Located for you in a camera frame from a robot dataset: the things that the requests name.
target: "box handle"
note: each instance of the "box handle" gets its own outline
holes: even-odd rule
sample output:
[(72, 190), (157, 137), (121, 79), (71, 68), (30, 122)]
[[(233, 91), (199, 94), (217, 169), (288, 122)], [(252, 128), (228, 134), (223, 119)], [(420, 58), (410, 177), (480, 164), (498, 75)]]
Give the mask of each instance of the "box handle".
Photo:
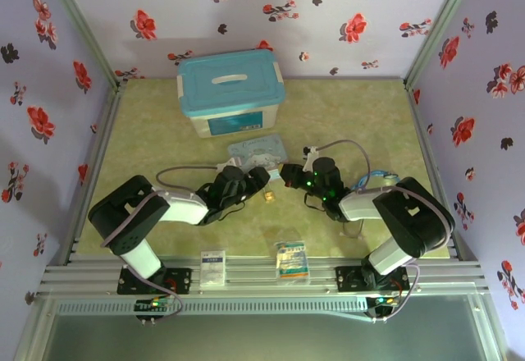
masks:
[(232, 74), (232, 75), (224, 75), (224, 76), (218, 76), (217, 78), (212, 79), (212, 83), (214, 85), (218, 84), (224, 84), (225, 82), (233, 82), (236, 80), (247, 80), (248, 76), (246, 74)]

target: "floral wallpaper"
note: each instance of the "floral wallpaper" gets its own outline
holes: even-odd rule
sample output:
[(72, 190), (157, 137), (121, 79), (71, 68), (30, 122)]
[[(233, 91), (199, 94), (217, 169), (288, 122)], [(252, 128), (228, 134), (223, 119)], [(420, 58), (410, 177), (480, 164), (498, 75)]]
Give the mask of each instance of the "floral wallpaper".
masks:
[[(284, 77), (405, 76), (444, 0), (76, 0), (118, 80), (267, 43)], [(465, 25), (470, 34), (474, 22)], [(454, 56), (446, 48), (444, 64)]]
[(463, 0), (413, 99), (456, 216), (482, 264), (512, 355), (525, 358), (523, 0)]
[(0, 3), (9, 21), (0, 26), (0, 358), (8, 360), (89, 176), (109, 84), (58, 0)]

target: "blue cable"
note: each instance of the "blue cable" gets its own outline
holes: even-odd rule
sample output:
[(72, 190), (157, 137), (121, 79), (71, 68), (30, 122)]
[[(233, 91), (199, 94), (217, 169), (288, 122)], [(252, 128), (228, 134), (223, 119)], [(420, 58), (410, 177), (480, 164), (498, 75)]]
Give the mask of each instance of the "blue cable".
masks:
[[(370, 172), (370, 177), (372, 177), (372, 176), (382, 176), (383, 178), (389, 177), (389, 178), (394, 179), (395, 183), (401, 181), (401, 179), (397, 176), (397, 174), (393, 174), (392, 172), (389, 172), (389, 171), (374, 170), (374, 171)], [(367, 176), (366, 175), (362, 176), (357, 184), (355, 184), (352, 187), (350, 187), (350, 190), (354, 191), (357, 188), (363, 187), (364, 182), (366, 180), (367, 180)]]

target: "glass panel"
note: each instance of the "glass panel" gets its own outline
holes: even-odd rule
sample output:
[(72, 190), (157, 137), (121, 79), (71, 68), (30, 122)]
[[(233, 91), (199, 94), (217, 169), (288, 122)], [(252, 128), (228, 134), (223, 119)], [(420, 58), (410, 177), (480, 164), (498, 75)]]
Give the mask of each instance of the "glass panel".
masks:
[(414, 297), (387, 324), (324, 315), (57, 317), (46, 360), (480, 360), (466, 295)]

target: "plastic storage box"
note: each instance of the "plastic storage box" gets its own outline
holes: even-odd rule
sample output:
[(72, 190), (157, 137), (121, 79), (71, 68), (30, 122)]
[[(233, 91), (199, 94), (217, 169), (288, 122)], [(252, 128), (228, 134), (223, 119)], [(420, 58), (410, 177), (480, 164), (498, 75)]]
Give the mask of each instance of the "plastic storage box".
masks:
[(185, 60), (177, 91), (201, 138), (273, 127), (285, 99), (281, 71), (266, 49)]

